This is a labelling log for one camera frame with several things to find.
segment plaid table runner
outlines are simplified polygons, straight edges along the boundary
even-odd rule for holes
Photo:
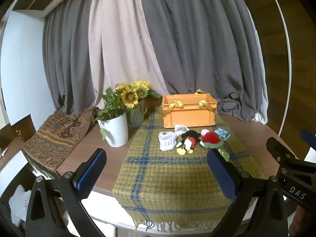
[[[229,130],[222,119],[215,116],[216,125],[190,128]],[[206,163],[207,151],[199,144],[192,154],[180,156],[176,148],[159,149],[158,134],[172,131],[163,127],[161,108],[149,115],[138,129],[126,161],[122,165],[113,195],[134,220],[135,226],[145,224],[165,231],[173,224],[177,229],[210,229],[217,225],[231,201],[226,199]],[[231,134],[223,147],[229,161],[239,171],[261,177],[258,166],[243,145]]]

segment red pom-pom toy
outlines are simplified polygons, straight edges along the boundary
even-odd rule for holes
[[[219,143],[220,139],[217,133],[215,132],[208,132],[206,133],[203,138],[202,138],[203,142],[210,142],[213,144]]]

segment black metal arm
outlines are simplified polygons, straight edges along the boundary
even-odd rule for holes
[[[89,167],[98,155],[102,156],[100,163],[103,163],[103,165],[94,170],[92,175],[90,175],[91,188],[84,188],[79,191],[76,187],[78,181],[88,172]],[[85,210],[81,200],[89,196],[105,164],[105,151],[97,149],[89,160],[82,163],[75,172],[66,172],[60,179],[53,180],[45,180],[42,176],[37,177],[33,185],[26,215],[26,237],[74,236],[69,233],[64,224],[55,198],[62,198],[80,236],[104,237],[103,233]]]
[[[258,197],[247,230],[240,237],[283,237],[288,236],[288,222],[281,187],[275,176],[268,180],[257,179],[247,172],[239,173],[230,162],[212,149],[217,159],[225,166],[231,176],[239,178],[236,185],[238,195],[211,237],[235,236],[253,197]]]
[[[272,137],[267,140],[267,150],[280,165],[277,177],[284,196],[312,210],[313,200],[316,199],[316,164],[296,159]]]

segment small blue box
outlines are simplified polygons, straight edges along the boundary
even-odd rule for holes
[[[226,141],[230,137],[230,132],[222,128],[217,128],[214,132],[217,133],[219,136],[219,139],[223,141]]]

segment white wall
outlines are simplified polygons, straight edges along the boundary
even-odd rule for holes
[[[1,47],[2,47],[2,39],[4,33],[5,23],[3,21],[0,22],[0,55],[1,55]],[[8,116],[7,112],[4,110],[4,103],[2,100],[2,94],[0,93],[0,129],[5,127],[8,124]]]
[[[1,49],[1,80],[10,124],[31,114],[36,130],[54,113],[43,65],[44,19],[9,14]]]

